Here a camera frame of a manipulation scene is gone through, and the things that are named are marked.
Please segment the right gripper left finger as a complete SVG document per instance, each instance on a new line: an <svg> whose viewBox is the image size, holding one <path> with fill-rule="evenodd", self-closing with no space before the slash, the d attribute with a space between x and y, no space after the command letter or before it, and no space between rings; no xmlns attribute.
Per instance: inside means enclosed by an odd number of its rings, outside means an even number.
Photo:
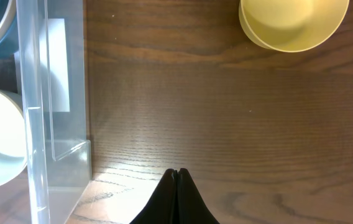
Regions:
<svg viewBox="0 0 353 224"><path fill-rule="evenodd" d="M145 207L131 221L131 224L176 224L178 172L167 169Z"/></svg>

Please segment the yellow small bowl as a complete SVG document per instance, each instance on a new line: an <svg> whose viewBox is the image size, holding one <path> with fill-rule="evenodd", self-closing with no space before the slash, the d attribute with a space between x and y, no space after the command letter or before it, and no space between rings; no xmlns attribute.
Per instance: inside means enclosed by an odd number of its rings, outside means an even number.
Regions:
<svg viewBox="0 0 353 224"><path fill-rule="evenodd" d="M296 53L327 41L348 7L349 0L241 0L239 20L256 45Z"/></svg>

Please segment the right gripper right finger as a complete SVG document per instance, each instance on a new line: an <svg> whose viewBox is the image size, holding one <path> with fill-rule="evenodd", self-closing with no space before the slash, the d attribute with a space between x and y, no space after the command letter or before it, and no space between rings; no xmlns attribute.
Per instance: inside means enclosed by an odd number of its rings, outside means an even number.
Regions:
<svg viewBox="0 0 353 224"><path fill-rule="evenodd" d="M185 168L178 172L176 183L176 217L180 224L219 224L207 208L192 176Z"/></svg>

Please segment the white small bowl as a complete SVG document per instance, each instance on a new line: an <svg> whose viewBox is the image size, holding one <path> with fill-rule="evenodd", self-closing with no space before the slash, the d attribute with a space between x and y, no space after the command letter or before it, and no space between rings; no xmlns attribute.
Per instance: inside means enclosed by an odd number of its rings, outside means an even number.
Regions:
<svg viewBox="0 0 353 224"><path fill-rule="evenodd" d="M26 156L22 98L0 90L0 153L11 157Z"/></svg>

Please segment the cream large bowl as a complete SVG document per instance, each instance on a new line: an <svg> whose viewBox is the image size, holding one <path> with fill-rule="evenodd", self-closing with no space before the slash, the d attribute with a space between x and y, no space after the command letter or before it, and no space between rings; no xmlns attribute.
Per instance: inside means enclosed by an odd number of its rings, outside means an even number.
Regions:
<svg viewBox="0 0 353 224"><path fill-rule="evenodd" d="M16 1L9 0L7 9L2 17L2 20L0 21L0 40L4 37L8 28L10 28L14 18L16 17L16 14Z"/></svg>

